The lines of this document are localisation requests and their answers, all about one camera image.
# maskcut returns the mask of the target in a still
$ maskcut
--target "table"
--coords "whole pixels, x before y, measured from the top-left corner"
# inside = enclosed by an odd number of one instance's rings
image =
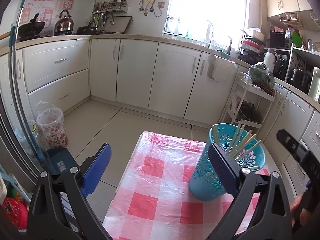
[[[196,199],[188,181],[205,143],[145,131],[133,151],[103,221],[114,240],[205,239],[229,208],[225,194]],[[269,174],[267,165],[260,174]],[[237,233],[246,230],[257,205],[254,194]]]

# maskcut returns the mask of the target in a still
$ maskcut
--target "blue gripper pad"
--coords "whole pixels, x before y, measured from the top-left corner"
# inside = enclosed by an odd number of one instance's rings
[[[93,162],[83,175],[81,193],[85,198],[95,191],[106,167],[108,166],[111,159],[111,146],[104,143],[92,158],[94,158]]]
[[[209,146],[208,155],[225,191],[235,197],[239,192],[239,180],[236,174],[239,174],[240,167],[234,159],[221,153],[215,145]]]

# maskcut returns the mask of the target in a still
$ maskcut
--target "faucet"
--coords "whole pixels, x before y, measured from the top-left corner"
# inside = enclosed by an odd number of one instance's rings
[[[212,44],[212,40],[213,40],[213,30],[214,30],[214,28],[213,28],[213,24],[212,24],[212,22],[210,22],[209,20],[207,20],[210,24],[211,24],[211,26],[212,26],[212,35],[211,35],[211,39],[210,39],[210,43],[209,43],[209,46],[208,46],[208,48],[210,48],[211,47],[211,44]]]

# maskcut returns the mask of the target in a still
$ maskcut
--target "floral trash bin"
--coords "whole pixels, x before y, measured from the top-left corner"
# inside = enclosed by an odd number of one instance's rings
[[[236,126],[228,123],[218,124],[218,137],[220,140],[222,152],[226,152],[236,132]],[[239,143],[247,134],[247,131],[243,131]],[[189,189],[192,194],[201,201],[212,201],[218,196],[226,193],[220,179],[218,178],[212,164],[209,160],[208,149],[209,146],[214,143],[213,129],[209,131],[209,137],[207,144],[204,147],[201,157],[196,165],[196,168],[189,180]],[[242,155],[246,150],[249,150],[254,144],[257,143],[256,139],[253,139],[243,150]],[[258,145],[252,152],[246,157],[237,162],[238,165],[243,167],[260,166],[262,169],[265,163],[265,153],[261,145]]]
[[[42,111],[37,117],[37,124],[43,131],[50,148],[68,146],[69,140],[63,124],[63,111],[60,108],[54,106]]]

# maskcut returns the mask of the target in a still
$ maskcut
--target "dish rack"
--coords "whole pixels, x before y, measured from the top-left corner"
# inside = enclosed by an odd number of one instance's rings
[[[300,18],[298,12],[296,12],[297,18],[294,20],[281,20],[281,15],[279,15],[279,19],[282,23],[284,23],[288,28],[304,28],[304,23],[302,19]]]
[[[233,113],[232,110],[230,109],[230,105],[231,105],[232,98],[233,98],[233,96],[235,95],[236,88],[237,88],[238,86],[242,87],[242,88],[244,89],[244,91],[243,91],[243,93],[242,93],[242,95],[241,95],[241,101],[240,101],[240,103],[239,103],[239,105],[238,105],[238,107],[237,107],[237,110],[236,110],[235,113]],[[239,120],[238,122],[235,122],[235,120],[236,120],[236,118],[237,118],[237,116],[238,116],[238,113],[239,113],[239,111],[240,111],[240,107],[241,107],[241,105],[242,105],[242,103],[243,103],[243,101],[244,101],[244,97],[245,97],[245,95],[246,95],[247,92],[251,92],[251,93],[253,93],[253,94],[256,94],[256,95],[260,96],[260,99],[259,99],[259,101],[258,101],[258,104],[257,104],[257,106],[255,107],[256,109],[258,109],[262,98],[265,98],[265,99],[267,99],[267,100],[270,101],[270,104],[269,104],[269,107],[268,107],[267,112],[265,113],[264,116],[261,117],[261,118],[262,118],[261,123],[255,123],[255,122],[247,121],[247,120],[244,120],[244,119],[241,120],[242,124],[244,124],[244,125],[248,125],[248,126],[251,126],[251,127],[256,127],[258,130],[257,130],[255,133],[258,133],[259,130],[262,128],[263,123],[264,123],[266,117],[268,116],[268,113],[269,113],[269,111],[270,111],[270,108],[271,108],[271,106],[272,106],[273,101],[274,101],[275,98],[276,98],[276,92],[274,92],[274,95],[273,95],[273,96],[272,96],[272,95],[269,95],[269,94],[267,94],[267,93],[264,92],[264,91],[261,91],[261,90],[259,90],[259,89],[256,89],[256,88],[252,87],[251,85],[248,85],[246,82],[244,82],[244,81],[243,81],[242,79],[240,79],[239,77],[237,78],[236,85],[234,86],[234,88],[233,88],[233,90],[232,90],[232,92],[231,92],[231,96],[229,97],[228,102],[227,102],[227,107],[226,107],[223,115],[221,116],[221,118],[220,118],[220,120],[219,120],[219,123],[222,123],[222,122],[223,122],[223,120],[224,120],[225,117],[226,117],[226,114],[229,114],[229,116],[232,118],[231,124],[239,123],[240,120]]]

